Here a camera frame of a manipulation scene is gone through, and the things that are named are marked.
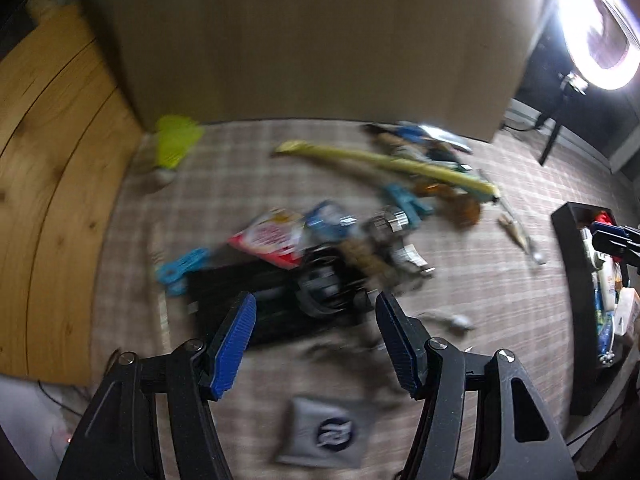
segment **white wall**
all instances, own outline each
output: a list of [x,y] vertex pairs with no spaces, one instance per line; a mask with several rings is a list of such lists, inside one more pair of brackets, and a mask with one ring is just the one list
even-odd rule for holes
[[[62,400],[59,387],[44,387],[49,395]],[[79,402],[73,407],[82,409]],[[61,411],[43,395],[37,383],[0,374],[0,426],[38,480],[54,480],[58,473],[60,460],[51,447],[50,436],[52,431],[66,428]]]

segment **black tripod leg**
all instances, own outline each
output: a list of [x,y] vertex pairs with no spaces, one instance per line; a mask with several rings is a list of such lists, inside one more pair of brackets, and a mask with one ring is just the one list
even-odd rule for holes
[[549,153],[551,152],[551,148],[556,143],[556,139],[558,138],[558,134],[560,133],[561,127],[562,127],[562,124],[560,124],[560,121],[556,121],[556,125],[554,126],[554,129],[551,131],[551,136],[549,137],[549,140],[546,142],[545,149],[542,151],[542,155],[540,155],[540,158],[538,159],[538,163],[540,166],[545,165],[546,158],[549,156]]

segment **blue gripper pad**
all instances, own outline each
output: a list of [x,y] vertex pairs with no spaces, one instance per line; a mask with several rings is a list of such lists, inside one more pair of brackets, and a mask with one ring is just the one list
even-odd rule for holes
[[400,386],[412,399],[421,398],[428,373],[424,347],[430,338],[427,329],[419,319],[405,316],[389,292],[381,292],[376,300],[376,321]]
[[592,222],[590,225],[591,233],[596,231],[604,231],[616,236],[622,236],[623,238],[629,238],[625,230],[617,225],[603,224],[602,222]]
[[217,346],[212,358],[213,376],[209,388],[213,400],[231,389],[240,367],[242,355],[255,326],[255,298],[246,293],[229,310],[212,343]]

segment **black cable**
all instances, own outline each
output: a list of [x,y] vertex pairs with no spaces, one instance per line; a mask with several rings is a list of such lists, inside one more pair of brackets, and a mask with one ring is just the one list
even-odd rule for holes
[[530,126],[529,128],[520,129],[520,128],[514,128],[513,126],[509,126],[508,124],[504,124],[504,123],[502,124],[502,127],[513,130],[514,132],[532,132],[533,130],[536,130],[536,128],[534,128],[533,126]]
[[42,391],[43,394],[45,394],[45,396],[47,397],[47,399],[51,400],[52,402],[55,402],[58,406],[60,406],[60,408],[63,408],[64,410],[67,410],[68,412],[71,412],[79,417],[82,417],[82,413],[80,412],[76,412],[76,410],[74,410],[73,408],[68,407],[66,404],[63,404],[62,402],[60,402],[59,400],[54,399],[53,397],[51,397],[47,391],[44,389],[44,386],[42,386],[42,383],[40,381],[38,381],[38,386],[40,387],[40,390]]
[[570,442],[567,442],[567,446],[570,446],[571,444],[573,444],[574,442],[578,442],[578,440],[580,440],[582,437],[584,437],[587,434],[590,434],[591,431],[597,430],[598,427],[603,424],[604,422],[607,422],[612,416],[614,416],[617,412],[619,412],[623,407],[624,407],[625,403],[623,402],[622,404],[620,404],[615,410],[613,410],[611,413],[609,413],[609,415],[607,415],[605,418],[603,418],[598,424],[596,424],[595,426],[593,426],[590,430],[585,431],[584,433],[580,434],[579,436],[575,437],[573,440],[571,440]]

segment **blue plastic clip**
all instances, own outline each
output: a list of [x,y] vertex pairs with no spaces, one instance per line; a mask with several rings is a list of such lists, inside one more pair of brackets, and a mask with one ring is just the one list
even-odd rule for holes
[[324,200],[306,214],[306,225],[324,242],[338,242],[349,236],[356,219],[338,203]]
[[190,270],[200,270],[211,256],[211,252],[199,247],[186,253],[177,260],[164,264],[156,271],[156,280],[166,286],[169,296],[180,296],[187,291],[184,273]]
[[399,184],[389,184],[384,189],[395,204],[404,211],[412,228],[417,228],[422,218],[433,214],[433,207],[424,205],[417,196]]
[[414,144],[424,144],[427,140],[424,130],[417,124],[405,124],[400,126],[393,132],[393,134],[401,137],[401,139],[413,142]]

